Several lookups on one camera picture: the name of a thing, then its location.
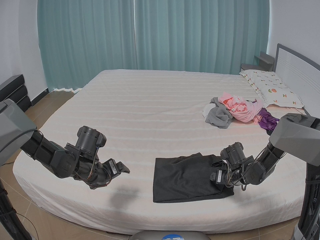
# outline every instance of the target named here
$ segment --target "fitted sheet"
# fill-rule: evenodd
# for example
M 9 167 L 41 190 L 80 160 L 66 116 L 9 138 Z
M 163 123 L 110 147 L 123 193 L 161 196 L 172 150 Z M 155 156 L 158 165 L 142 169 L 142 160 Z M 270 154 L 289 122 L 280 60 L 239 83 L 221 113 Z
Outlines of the fitted sheet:
M 197 230 L 207 233 L 250 230 L 300 215 L 306 165 L 287 154 L 274 173 L 246 191 L 234 188 L 224 199 L 153 203 L 156 157 L 216 154 L 242 142 L 256 157 L 268 143 L 253 122 L 233 119 L 227 129 L 204 121 L 203 107 L 224 91 L 254 100 L 257 94 L 241 75 L 156 70 L 105 70 L 59 108 L 43 125 L 45 137 L 75 144 L 79 127 L 107 137 L 101 162 L 114 158 L 131 171 L 104 188 L 90 190 L 72 178 L 59 179 L 21 152 L 14 175 L 34 202 L 71 222 L 100 230 L 134 234 L 141 230 Z M 269 106 L 280 118 L 301 110 Z

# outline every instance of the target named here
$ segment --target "purple garment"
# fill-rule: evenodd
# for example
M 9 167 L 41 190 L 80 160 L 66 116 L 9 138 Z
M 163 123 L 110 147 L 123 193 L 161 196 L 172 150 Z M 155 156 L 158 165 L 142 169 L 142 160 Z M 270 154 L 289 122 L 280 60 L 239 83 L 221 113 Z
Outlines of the purple garment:
M 267 131 L 273 131 L 278 124 L 279 119 L 273 117 L 264 107 L 260 110 L 257 116 L 262 116 L 261 121 L 258 122 L 261 128 Z

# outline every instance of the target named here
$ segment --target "white pillow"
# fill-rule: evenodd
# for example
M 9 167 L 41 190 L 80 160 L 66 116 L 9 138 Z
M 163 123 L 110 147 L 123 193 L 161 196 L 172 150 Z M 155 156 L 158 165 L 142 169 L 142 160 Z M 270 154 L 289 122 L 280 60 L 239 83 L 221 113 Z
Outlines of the white pillow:
M 261 98 L 265 107 L 275 104 L 280 107 L 301 109 L 304 105 L 297 94 L 292 92 L 275 72 L 248 69 L 242 75 Z

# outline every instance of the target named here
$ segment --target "curtain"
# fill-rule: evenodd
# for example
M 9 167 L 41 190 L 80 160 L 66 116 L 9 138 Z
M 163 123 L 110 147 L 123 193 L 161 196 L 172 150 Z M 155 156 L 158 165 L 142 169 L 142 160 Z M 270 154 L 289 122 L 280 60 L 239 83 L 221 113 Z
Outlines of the curtain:
M 133 0 L 38 0 L 38 35 L 49 90 L 137 68 Z
M 266 52 L 269 0 L 135 0 L 138 69 L 238 74 Z
M 50 90 L 102 70 L 238 74 L 266 52 L 269 0 L 38 0 Z

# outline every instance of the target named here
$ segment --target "headboard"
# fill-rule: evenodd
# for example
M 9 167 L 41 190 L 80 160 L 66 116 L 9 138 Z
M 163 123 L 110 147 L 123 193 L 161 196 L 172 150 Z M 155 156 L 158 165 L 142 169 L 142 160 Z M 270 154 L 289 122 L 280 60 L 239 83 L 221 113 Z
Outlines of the headboard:
M 320 65 L 278 43 L 273 71 L 301 98 L 305 112 L 320 118 Z

